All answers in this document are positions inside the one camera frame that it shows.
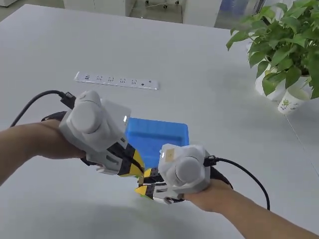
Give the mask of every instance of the black cable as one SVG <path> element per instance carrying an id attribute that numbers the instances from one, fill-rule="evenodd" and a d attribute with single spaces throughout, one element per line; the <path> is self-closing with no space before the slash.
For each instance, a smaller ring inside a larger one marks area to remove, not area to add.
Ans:
<path id="1" fill-rule="evenodd" d="M 28 104 L 26 104 L 26 106 L 23 108 L 23 110 L 18 114 L 18 116 L 15 118 L 15 120 L 13 121 L 13 123 L 11 124 L 10 127 L 13 127 L 16 125 L 16 123 L 18 123 L 18 121 L 21 119 L 21 117 L 25 114 L 25 112 L 30 108 L 30 106 L 35 102 L 37 101 L 38 99 L 40 99 L 41 97 L 43 96 L 46 96 L 46 95 L 51 95 L 51 94 L 56 94 L 56 95 L 59 95 L 61 98 L 63 98 L 65 96 L 65 94 L 61 91 L 55 91 L 55 90 L 52 90 L 52 91 L 45 91 L 45 92 L 42 92 L 40 94 L 38 94 L 37 96 L 35 96 L 32 100 L 30 100 L 28 102 Z"/>
<path id="2" fill-rule="evenodd" d="M 245 173 L 247 173 L 252 179 L 254 179 L 254 181 L 258 184 L 258 186 L 264 192 L 265 198 L 266 198 L 266 203 L 267 203 L 267 210 L 270 211 L 270 200 L 269 200 L 268 193 L 267 193 L 265 187 L 261 184 L 261 182 L 251 172 L 249 172 L 246 168 L 244 168 L 243 166 L 239 165 L 238 163 L 235 163 L 235 162 L 233 162 L 231 160 L 228 160 L 228 159 L 217 158 L 215 156 L 209 156 L 208 158 L 212 158 L 211 159 L 212 162 L 215 162 L 215 163 L 221 161 L 221 162 L 232 164 L 232 165 L 236 166 L 237 168 L 243 170 Z"/>

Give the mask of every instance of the power outlet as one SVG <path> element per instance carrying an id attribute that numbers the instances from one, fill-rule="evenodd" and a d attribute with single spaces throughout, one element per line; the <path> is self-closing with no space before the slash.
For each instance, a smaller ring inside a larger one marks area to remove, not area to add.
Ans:
<path id="1" fill-rule="evenodd" d="M 78 72 L 74 78 L 77 82 L 85 82 L 92 84 L 102 84 L 110 86 L 123 86 L 123 87 L 132 87 L 132 88 L 141 88 L 149 90 L 158 90 L 159 83 L 158 81 L 153 80 L 138 80 L 132 78 L 120 78 L 106 75 L 97 75 L 97 74 L 87 74 Z"/>

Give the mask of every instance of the table surface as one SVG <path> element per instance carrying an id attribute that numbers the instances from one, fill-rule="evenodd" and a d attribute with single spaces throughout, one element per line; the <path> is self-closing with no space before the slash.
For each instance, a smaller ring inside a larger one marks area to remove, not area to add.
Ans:
<path id="1" fill-rule="evenodd" d="M 39 92 L 94 89 L 133 117 L 186 123 L 190 143 L 246 167 L 268 190 L 273 212 L 319 234 L 319 178 L 310 157 L 274 103 L 254 90 L 245 45 L 227 52 L 228 38 L 223 29 L 25 5 L 0 22 L 0 127 Z M 160 90 L 77 83 L 78 71 L 158 80 Z M 20 123 L 64 109 L 48 96 Z M 217 168 L 265 205 L 245 173 Z M 189 202 L 156 204 L 135 186 L 134 178 L 98 174 L 77 159 L 37 157 L 0 188 L 1 238 L 242 238 L 220 215 Z"/>

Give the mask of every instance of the white flower pot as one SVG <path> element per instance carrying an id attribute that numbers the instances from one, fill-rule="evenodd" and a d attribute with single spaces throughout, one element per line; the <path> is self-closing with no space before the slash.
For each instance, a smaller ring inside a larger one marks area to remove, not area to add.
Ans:
<path id="1" fill-rule="evenodd" d="M 284 115 L 289 115 L 308 100 L 310 100 L 308 92 L 298 86 L 290 86 L 278 105 L 278 111 Z"/>
<path id="2" fill-rule="evenodd" d="M 256 79 L 255 89 L 260 95 L 267 97 L 271 101 L 280 101 L 286 92 L 286 88 L 285 88 L 286 80 L 283 80 L 282 82 L 280 82 L 278 84 L 278 86 L 276 87 L 276 89 L 273 92 L 271 92 L 269 95 L 266 96 L 264 93 L 264 89 L 263 89 L 263 79 L 266 76 L 266 74 L 269 73 L 269 70 L 270 70 L 270 65 L 268 65 L 265 72 L 263 74 L 261 74 L 261 76 Z M 293 84 L 293 86 L 302 88 L 305 85 L 305 82 L 307 79 L 308 79 L 308 77 L 302 76 L 299 78 L 299 80 L 297 80 L 297 82 L 295 82 Z M 306 92 L 308 92 L 309 94 L 311 94 L 311 92 L 312 92 L 309 85 L 304 86 L 303 89 Z"/>

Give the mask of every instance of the blue container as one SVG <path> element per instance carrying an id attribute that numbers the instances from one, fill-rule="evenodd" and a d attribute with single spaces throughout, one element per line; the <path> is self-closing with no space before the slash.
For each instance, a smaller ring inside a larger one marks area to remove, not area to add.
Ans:
<path id="1" fill-rule="evenodd" d="M 125 135 L 141 154 L 146 169 L 158 166 L 164 144 L 189 145 L 188 127 L 184 123 L 130 118 Z"/>

